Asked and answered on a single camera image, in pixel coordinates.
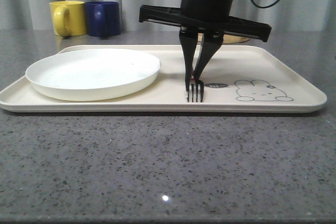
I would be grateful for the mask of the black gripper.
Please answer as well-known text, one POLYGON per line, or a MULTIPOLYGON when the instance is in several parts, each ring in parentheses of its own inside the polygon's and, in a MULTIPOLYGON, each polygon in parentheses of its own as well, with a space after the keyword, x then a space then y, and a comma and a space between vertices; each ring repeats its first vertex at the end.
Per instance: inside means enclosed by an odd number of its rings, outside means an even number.
POLYGON ((199 80, 212 56, 222 46, 224 33, 256 38, 263 42, 268 40, 271 26, 230 16, 232 2, 233 0, 181 0, 179 8, 142 5, 139 21, 182 26, 179 39, 184 56, 185 83, 189 84, 197 45, 197 30, 204 33, 194 69, 196 80, 199 80))

